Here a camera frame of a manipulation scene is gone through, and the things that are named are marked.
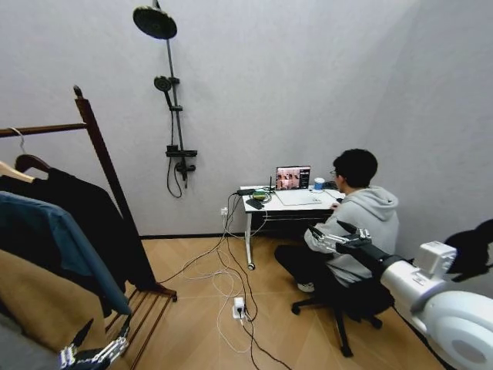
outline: wooden clothing rack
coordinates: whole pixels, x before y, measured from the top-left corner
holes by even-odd
[[[80,116],[82,117],[83,123],[73,123],[73,124],[55,125],[55,126],[23,127],[23,128],[17,128],[17,130],[22,135],[35,135],[39,133],[57,133],[60,131],[73,131],[73,130],[83,130],[83,129],[87,130],[92,145],[94,146],[94,150],[96,151],[96,154],[98,156],[99,162],[101,163],[101,167],[106,175],[106,179],[108,180],[109,186],[111,187],[111,191],[115,196],[116,203],[118,204],[118,208],[122,213],[123,220],[126,222],[132,237],[134,237],[136,241],[139,241],[139,243],[141,243],[142,245],[139,232],[137,231],[136,223],[133,220],[133,216],[132,213],[130,212],[129,205],[126,202],[125,194],[123,193],[118,176],[116,175],[115,167],[113,166],[113,162],[111,161],[111,158],[109,156],[108,149],[106,148],[105,145],[105,141],[102,138],[101,131],[99,130],[98,122],[94,117],[94,112],[92,111],[91,104],[86,98],[84,98],[84,96],[82,95],[82,90],[78,86],[74,86],[74,92],[75,92],[75,104],[79,109],[79,113]],[[0,129],[0,137],[17,136],[17,135],[18,134],[16,133],[16,131],[12,129]],[[154,278],[154,275],[153,275],[153,280],[154,282],[151,282],[151,284],[149,284],[149,288],[142,290],[155,291],[157,293],[170,296],[173,299],[173,302],[176,302],[176,300],[178,299],[176,295],[176,291],[172,291],[158,284],[156,282],[156,279]]]
[[[122,213],[123,220],[125,221],[127,227],[130,230],[130,233],[132,237],[136,239],[141,245],[142,241],[140,240],[139,232],[137,231],[136,223],[133,220],[132,213],[130,212],[129,205],[126,202],[125,194],[123,193],[122,187],[120,185],[118,176],[116,175],[115,167],[113,166],[113,163],[111,161],[111,158],[108,153],[108,149],[106,148],[105,141],[102,138],[101,131],[99,130],[98,123],[96,121],[96,118],[94,116],[94,112],[92,111],[91,104],[87,99],[84,98],[82,95],[82,90],[78,86],[74,86],[74,92],[75,92],[75,104],[77,105],[77,108],[79,109],[80,116],[82,117],[83,123],[73,123],[73,124],[66,124],[66,125],[55,125],[55,126],[34,126],[34,127],[23,127],[23,128],[17,128],[17,130],[22,134],[22,135],[35,135],[39,133],[57,133],[61,131],[73,131],[73,130],[87,130],[87,133],[89,134],[89,138],[91,139],[92,145],[94,146],[94,150],[96,151],[96,154],[98,156],[99,162],[101,163],[101,167],[105,173],[106,179],[108,180],[109,186],[111,187],[111,191],[113,195],[115,196],[116,203],[118,204],[118,208],[120,209],[120,212]],[[12,129],[0,129],[0,137],[8,137],[8,136],[17,136],[18,134],[16,131]],[[133,360],[131,369],[134,369],[140,360],[141,355],[143,354],[147,343],[149,342],[151,336],[153,335],[154,329],[157,326],[158,321],[163,315],[164,310],[166,309],[166,306],[169,303],[169,300],[173,300],[173,302],[176,302],[178,299],[178,296],[176,295],[176,291],[167,289],[163,287],[161,284],[156,282],[156,279],[154,278],[154,275],[152,273],[152,269],[149,265],[149,269],[152,274],[153,281],[150,281],[149,287],[141,289],[142,291],[148,291],[148,292],[154,292],[157,293],[155,296],[153,303],[151,306],[148,308],[147,312],[144,314],[143,319],[141,322],[138,324],[137,328],[135,331],[132,331],[132,337],[129,339],[129,343],[131,344],[132,340],[135,338],[137,333],[139,332],[140,328],[143,326],[144,321],[147,319],[150,311],[153,309],[159,295],[165,295],[167,296],[167,300],[165,304],[163,305],[158,317],[156,318],[155,322],[153,323],[153,326],[151,328],[150,333],[147,335],[146,340],[144,341],[144,345],[139,349],[137,357]],[[133,304],[135,299],[134,296],[136,295],[137,290],[134,290],[132,295],[130,296],[129,299],[129,304]],[[135,308],[132,310],[132,315],[135,316],[135,313],[139,309],[140,305],[142,304],[143,300],[148,296],[149,293],[145,293],[143,295],[143,299],[135,306]],[[118,318],[120,318],[121,315],[117,314],[110,322],[110,324],[106,327],[106,330],[108,331],[116,322]]]

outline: cup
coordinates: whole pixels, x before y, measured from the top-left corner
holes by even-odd
[[[322,177],[317,177],[315,180],[314,184],[314,190],[316,190],[318,193],[322,192],[322,186],[325,183],[325,180]]]

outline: person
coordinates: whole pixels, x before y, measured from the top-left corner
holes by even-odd
[[[393,254],[399,228],[398,200],[382,187],[370,185],[377,172],[377,159],[368,150],[343,152],[333,163],[331,172],[341,193],[342,203],[334,203],[334,213],[324,224],[315,227],[324,234],[348,235],[337,221],[344,221],[369,230],[372,242],[381,250]],[[340,289],[371,278],[371,272],[349,254],[338,254],[321,247],[310,232],[304,234],[307,246],[280,245],[275,251],[277,261],[293,275],[300,290],[311,293],[314,281]]]

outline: wooden hanger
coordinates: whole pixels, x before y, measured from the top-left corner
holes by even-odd
[[[15,169],[20,172],[25,172],[30,168],[36,168],[37,170],[48,173],[51,167],[42,159],[31,154],[21,154],[15,160]]]
[[[15,169],[20,172],[25,172],[30,168],[36,168],[37,170],[41,170],[48,173],[51,167],[44,160],[41,160],[37,156],[33,156],[25,152],[24,135],[22,135],[22,133],[15,127],[9,127],[9,129],[17,133],[21,138],[21,142],[19,146],[21,147],[22,154],[17,157],[17,160],[15,160]]]
[[[34,181],[34,177],[28,176],[25,173],[14,170],[7,163],[3,163],[1,160],[0,160],[0,175],[11,177],[12,179],[21,180],[24,181],[25,183],[32,183],[32,181]]]

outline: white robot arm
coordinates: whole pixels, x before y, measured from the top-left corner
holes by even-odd
[[[325,235],[310,227],[321,247],[350,254],[392,294],[395,309],[434,351],[457,369],[493,369],[493,300],[467,291],[446,291],[443,279],[456,250],[434,241],[422,244],[414,264],[371,243],[368,230],[338,221],[351,235]]]

